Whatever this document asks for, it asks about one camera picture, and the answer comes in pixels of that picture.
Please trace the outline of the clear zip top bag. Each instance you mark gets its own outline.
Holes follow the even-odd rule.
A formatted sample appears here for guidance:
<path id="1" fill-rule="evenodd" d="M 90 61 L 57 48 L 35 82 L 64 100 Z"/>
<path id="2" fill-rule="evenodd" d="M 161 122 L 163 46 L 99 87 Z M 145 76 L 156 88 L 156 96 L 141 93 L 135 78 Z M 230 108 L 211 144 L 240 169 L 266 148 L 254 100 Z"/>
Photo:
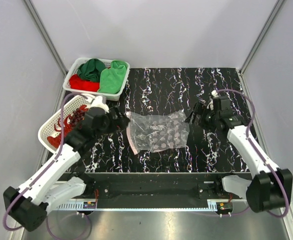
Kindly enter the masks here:
<path id="1" fill-rule="evenodd" d="M 140 115 L 127 112 L 130 122 L 126 128 L 132 152 L 158 153 L 168 149 L 180 149 L 187 145 L 190 133 L 187 116 L 181 110 L 169 115 Z"/>

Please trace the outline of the purple grape bunch toy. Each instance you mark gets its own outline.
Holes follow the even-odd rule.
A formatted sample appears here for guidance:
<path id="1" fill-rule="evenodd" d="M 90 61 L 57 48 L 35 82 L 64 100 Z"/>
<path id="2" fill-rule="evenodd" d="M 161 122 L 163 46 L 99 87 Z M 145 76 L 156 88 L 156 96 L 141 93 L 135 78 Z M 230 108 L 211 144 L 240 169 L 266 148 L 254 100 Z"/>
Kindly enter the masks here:
<path id="1" fill-rule="evenodd" d="M 83 104 L 80 107 L 78 107 L 76 110 L 74 110 L 72 112 L 72 114 L 70 115 L 69 119 L 69 124 L 71 126 L 76 126 L 80 121 L 82 121 L 84 119 L 85 113 L 88 111 L 89 109 L 87 108 L 87 105 Z"/>

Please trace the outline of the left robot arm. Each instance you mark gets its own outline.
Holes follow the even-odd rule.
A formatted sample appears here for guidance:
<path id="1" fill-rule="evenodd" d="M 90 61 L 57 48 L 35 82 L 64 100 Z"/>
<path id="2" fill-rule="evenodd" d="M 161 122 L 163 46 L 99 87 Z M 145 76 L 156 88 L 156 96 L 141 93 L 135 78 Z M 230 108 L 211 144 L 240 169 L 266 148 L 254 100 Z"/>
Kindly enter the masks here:
<path id="1" fill-rule="evenodd" d="M 91 107 L 67 136 L 61 138 L 57 151 L 33 176 L 19 187 L 9 186 L 4 191 L 3 227 L 14 230 L 7 225 L 7 218 L 12 217 L 22 228 L 32 232 L 68 200 L 77 196 L 91 197 L 95 186 L 87 176 L 73 176 L 62 185 L 53 185 L 69 167 L 84 158 L 101 135 L 124 130 L 129 122 L 117 107 L 109 110 Z"/>

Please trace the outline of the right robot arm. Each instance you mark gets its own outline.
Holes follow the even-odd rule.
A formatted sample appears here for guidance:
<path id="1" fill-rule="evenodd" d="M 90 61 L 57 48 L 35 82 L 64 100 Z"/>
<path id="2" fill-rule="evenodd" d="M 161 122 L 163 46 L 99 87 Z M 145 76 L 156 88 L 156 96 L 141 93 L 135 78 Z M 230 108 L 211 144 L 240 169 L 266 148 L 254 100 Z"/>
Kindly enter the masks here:
<path id="1" fill-rule="evenodd" d="M 249 125 L 240 115 L 233 113 L 231 101 L 226 96 L 213 97 L 208 105 L 196 103 L 186 123 L 195 121 L 203 129 L 223 133 L 251 174 L 251 180 L 234 174 L 223 177 L 213 186 L 213 192 L 218 198 L 235 194 L 246 200 L 255 213 L 289 209 L 293 185 L 291 171 L 281 169 L 270 159 L 252 136 Z"/>

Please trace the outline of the light green cloth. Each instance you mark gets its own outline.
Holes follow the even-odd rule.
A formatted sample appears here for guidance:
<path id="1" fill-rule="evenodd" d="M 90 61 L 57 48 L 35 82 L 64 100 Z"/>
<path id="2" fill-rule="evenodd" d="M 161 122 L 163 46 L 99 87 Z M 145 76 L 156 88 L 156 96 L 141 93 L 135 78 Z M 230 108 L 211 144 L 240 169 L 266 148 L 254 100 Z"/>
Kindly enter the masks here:
<path id="1" fill-rule="evenodd" d="M 113 60 L 110 67 L 101 72 L 98 93 L 117 94 L 124 82 L 127 68 L 126 62 Z"/>

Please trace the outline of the white basket with cloths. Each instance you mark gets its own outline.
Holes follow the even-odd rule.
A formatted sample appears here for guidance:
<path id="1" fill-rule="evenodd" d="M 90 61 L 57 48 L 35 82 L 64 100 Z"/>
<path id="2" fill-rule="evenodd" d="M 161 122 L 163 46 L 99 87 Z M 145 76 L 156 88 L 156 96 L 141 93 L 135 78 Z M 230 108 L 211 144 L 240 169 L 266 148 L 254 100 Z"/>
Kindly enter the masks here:
<path id="1" fill-rule="evenodd" d="M 121 60 L 80 57 L 64 79 L 66 91 L 100 94 L 118 101 L 130 72 L 130 64 Z"/>

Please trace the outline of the dark green cloth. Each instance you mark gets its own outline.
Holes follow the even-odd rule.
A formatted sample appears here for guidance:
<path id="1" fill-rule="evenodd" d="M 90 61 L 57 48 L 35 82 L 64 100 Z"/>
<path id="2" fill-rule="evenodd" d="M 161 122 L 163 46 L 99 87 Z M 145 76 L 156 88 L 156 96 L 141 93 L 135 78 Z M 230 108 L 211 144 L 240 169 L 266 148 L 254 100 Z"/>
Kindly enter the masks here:
<path id="1" fill-rule="evenodd" d="M 106 65 L 97 58 L 91 58 L 87 62 L 81 64 L 77 69 L 77 75 L 82 80 L 90 82 L 100 82 L 100 76 Z"/>

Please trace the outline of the red cloth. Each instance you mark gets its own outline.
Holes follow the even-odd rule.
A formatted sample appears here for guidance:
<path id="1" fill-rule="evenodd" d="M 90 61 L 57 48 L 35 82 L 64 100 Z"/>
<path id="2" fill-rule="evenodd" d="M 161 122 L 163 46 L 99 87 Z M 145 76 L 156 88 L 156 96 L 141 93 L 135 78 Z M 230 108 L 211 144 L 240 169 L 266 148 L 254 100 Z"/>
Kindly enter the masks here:
<path id="1" fill-rule="evenodd" d="M 69 85 L 71 89 L 97 92 L 100 88 L 99 82 L 91 82 L 88 80 L 81 79 L 77 74 L 74 74 L 69 79 Z"/>

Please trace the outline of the white perforated empty basket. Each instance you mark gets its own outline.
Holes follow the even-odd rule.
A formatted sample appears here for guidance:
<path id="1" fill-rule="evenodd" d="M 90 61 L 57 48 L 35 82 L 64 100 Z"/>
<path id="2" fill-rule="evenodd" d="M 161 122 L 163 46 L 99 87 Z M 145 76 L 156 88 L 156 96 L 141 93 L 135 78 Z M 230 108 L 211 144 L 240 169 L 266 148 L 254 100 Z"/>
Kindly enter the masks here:
<path id="1" fill-rule="evenodd" d="M 63 117 L 61 117 L 61 111 L 58 110 L 40 127 L 38 131 L 38 139 L 41 144 L 51 153 L 54 153 L 60 146 L 61 130 L 64 129 L 64 136 L 67 136 L 75 127 L 69 124 L 69 117 L 73 111 L 81 105 L 87 105 L 87 108 L 90 109 L 90 103 L 96 96 L 99 95 L 84 93 L 83 95 L 76 95 L 70 99 L 63 107 Z M 102 97 L 103 102 L 106 103 L 106 97 Z"/>

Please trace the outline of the aluminium frame rail front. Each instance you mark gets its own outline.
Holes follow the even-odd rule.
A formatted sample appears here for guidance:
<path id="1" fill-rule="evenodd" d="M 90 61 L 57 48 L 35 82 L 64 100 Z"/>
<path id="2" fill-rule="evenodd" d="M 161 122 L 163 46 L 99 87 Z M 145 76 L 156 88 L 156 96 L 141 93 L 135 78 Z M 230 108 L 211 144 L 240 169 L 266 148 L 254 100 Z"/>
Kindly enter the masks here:
<path id="1" fill-rule="evenodd" d="M 252 211 L 231 217 L 195 212 L 96 211 L 88 240 L 293 240 L 293 210 L 285 218 Z"/>

